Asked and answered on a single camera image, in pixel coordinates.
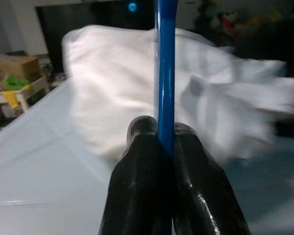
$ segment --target white table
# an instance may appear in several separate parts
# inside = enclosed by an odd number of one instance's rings
[[[34,81],[31,84],[31,90],[15,91],[16,98],[20,102],[24,112],[27,112],[29,110],[27,99],[29,99],[33,94],[39,92],[40,90],[44,90],[46,94],[50,92],[46,77],[41,77],[38,80]],[[3,92],[0,92],[0,104],[5,103],[7,103],[7,101],[3,95]]]
[[[0,235],[98,234],[111,168],[75,131],[69,85],[0,131]],[[294,235],[294,140],[255,156],[223,165],[251,232]]]

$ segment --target white cloth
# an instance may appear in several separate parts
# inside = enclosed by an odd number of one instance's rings
[[[154,31],[88,26],[63,40],[74,123],[92,150],[119,158],[129,123],[155,114]],[[175,120],[193,127],[219,161],[271,143],[268,120],[294,115],[294,78],[280,61],[242,60],[176,30]]]

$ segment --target stuffed toy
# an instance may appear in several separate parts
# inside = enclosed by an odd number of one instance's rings
[[[210,21],[210,27],[213,30],[221,31],[227,35],[234,37],[234,24],[238,18],[237,12],[220,12]]]
[[[210,38],[212,29],[210,26],[211,16],[209,11],[214,9],[216,6],[217,4],[212,0],[202,0],[200,6],[198,7],[198,16],[194,20],[193,32],[206,38]]]

